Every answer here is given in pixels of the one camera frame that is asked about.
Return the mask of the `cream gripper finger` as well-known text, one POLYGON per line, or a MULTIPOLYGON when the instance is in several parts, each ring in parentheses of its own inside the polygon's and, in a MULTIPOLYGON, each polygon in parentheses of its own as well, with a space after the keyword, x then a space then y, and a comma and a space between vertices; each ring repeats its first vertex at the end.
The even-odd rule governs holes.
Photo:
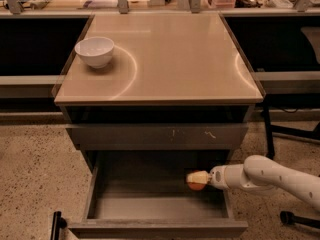
POLYGON ((196 171, 189 173, 186 176, 186 181, 188 183, 195 183, 195 184, 208 184, 211 180, 211 175, 206 171, 196 171))

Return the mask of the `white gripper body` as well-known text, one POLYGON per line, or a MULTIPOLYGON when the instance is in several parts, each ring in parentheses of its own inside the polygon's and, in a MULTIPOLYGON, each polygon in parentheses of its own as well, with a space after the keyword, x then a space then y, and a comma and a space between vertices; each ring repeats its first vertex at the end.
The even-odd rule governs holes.
POLYGON ((225 180, 226 166, 215 166, 210 171, 210 184, 220 190, 228 189, 228 185, 225 180))

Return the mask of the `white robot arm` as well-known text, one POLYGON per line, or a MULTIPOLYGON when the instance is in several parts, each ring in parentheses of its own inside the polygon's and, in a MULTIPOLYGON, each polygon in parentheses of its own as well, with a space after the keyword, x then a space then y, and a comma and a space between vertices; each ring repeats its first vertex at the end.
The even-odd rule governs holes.
POLYGON ((269 195, 282 189, 320 211, 319 177, 282 166, 260 155, 249 156, 242 164, 188 173, 186 182, 220 190, 240 189, 258 195, 269 195))

